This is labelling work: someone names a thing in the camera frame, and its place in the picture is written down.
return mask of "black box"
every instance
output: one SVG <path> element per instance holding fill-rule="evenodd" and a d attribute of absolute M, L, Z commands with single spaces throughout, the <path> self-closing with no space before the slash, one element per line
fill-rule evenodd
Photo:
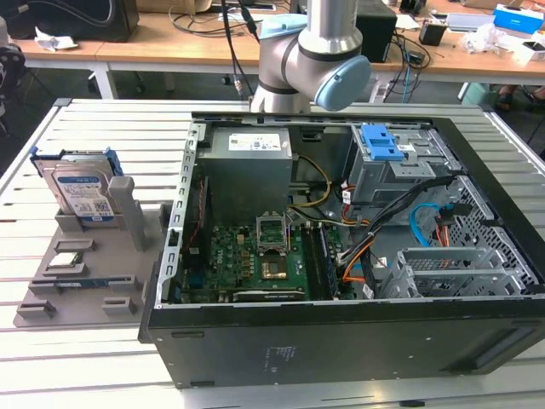
<path fill-rule="evenodd" d="M 359 0 L 356 27 L 364 36 L 361 54 L 370 62 L 384 62 L 390 49 L 395 13 L 382 0 Z"/>
<path fill-rule="evenodd" d="M 424 45 L 438 46 L 441 44 L 441 38 L 445 33 L 446 26 L 444 24 L 424 23 L 418 41 Z"/>
<path fill-rule="evenodd" d="M 17 7 L 25 2 L 12 0 L 2 1 L 0 15 L 8 22 L 9 35 L 15 39 L 34 38 L 34 26 L 52 36 L 70 36 L 75 40 L 102 40 L 124 42 L 138 25 L 140 16 L 135 0 L 112 0 L 115 16 L 110 24 L 99 26 L 90 24 L 84 19 L 104 21 L 110 13 L 111 0 L 63 0 L 52 5 L 48 3 L 31 3 L 29 10 L 15 14 Z M 83 16 L 77 17 L 63 9 L 63 3 L 75 9 Z"/>

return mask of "open computer tower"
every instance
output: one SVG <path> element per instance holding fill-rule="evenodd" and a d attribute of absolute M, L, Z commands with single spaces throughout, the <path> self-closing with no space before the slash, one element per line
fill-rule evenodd
<path fill-rule="evenodd" d="M 491 372 L 544 243 L 448 118 L 195 113 L 142 339 L 178 388 Z"/>

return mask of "yellow cable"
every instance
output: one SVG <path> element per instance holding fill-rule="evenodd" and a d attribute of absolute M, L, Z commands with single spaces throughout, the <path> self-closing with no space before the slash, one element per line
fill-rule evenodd
<path fill-rule="evenodd" d="M 327 177 L 324 170 L 322 168 L 320 168 L 316 162 L 314 162 L 313 160 L 311 160 L 307 156 L 299 155 L 299 158 L 303 158 L 303 159 L 307 160 L 308 162 L 310 162 L 318 170 L 318 172 L 320 172 L 322 174 L 322 176 L 325 179 L 325 182 L 327 183 L 327 189 L 325 190 L 324 196 L 321 199 L 318 199 L 318 200 L 315 200 L 315 201 L 309 202 L 309 203 L 292 204 L 290 207 L 313 207 L 313 206 L 321 205 L 330 196 L 330 192 L 331 192 L 330 178 Z"/>

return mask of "label sticker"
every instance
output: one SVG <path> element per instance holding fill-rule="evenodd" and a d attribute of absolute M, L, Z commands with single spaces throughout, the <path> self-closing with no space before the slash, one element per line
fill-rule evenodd
<path fill-rule="evenodd" d="M 375 265 L 373 266 L 374 268 L 387 268 L 387 259 L 386 257 L 378 257 L 378 259 L 376 260 L 376 263 Z"/>
<path fill-rule="evenodd" d="M 364 297 L 368 300 L 372 300 L 373 298 L 375 298 L 375 293 L 367 284 L 364 284 Z"/>
<path fill-rule="evenodd" d="M 352 203 L 351 194 L 348 190 L 342 191 L 342 203 L 344 203 L 345 205 L 349 205 Z"/>
<path fill-rule="evenodd" d="M 78 217 L 101 221 L 113 216 L 112 207 L 100 191 L 100 180 L 95 176 L 61 176 L 57 178 L 60 190 Z"/>
<path fill-rule="evenodd" d="M 398 149 L 401 152 L 416 152 L 415 147 L 413 147 L 411 144 L 409 144 L 409 145 L 398 145 Z"/>
<path fill-rule="evenodd" d="M 57 287 L 81 287 L 82 285 L 80 283 L 57 283 L 55 284 Z"/>
<path fill-rule="evenodd" d="M 281 151 L 279 134 L 229 135 L 230 151 Z"/>

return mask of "blue box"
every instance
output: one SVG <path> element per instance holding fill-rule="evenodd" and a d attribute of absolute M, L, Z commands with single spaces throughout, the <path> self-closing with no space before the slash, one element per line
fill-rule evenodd
<path fill-rule="evenodd" d="M 543 13 L 498 4 L 494 10 L 496 27 L 533 34 L 543 25 Z"/>

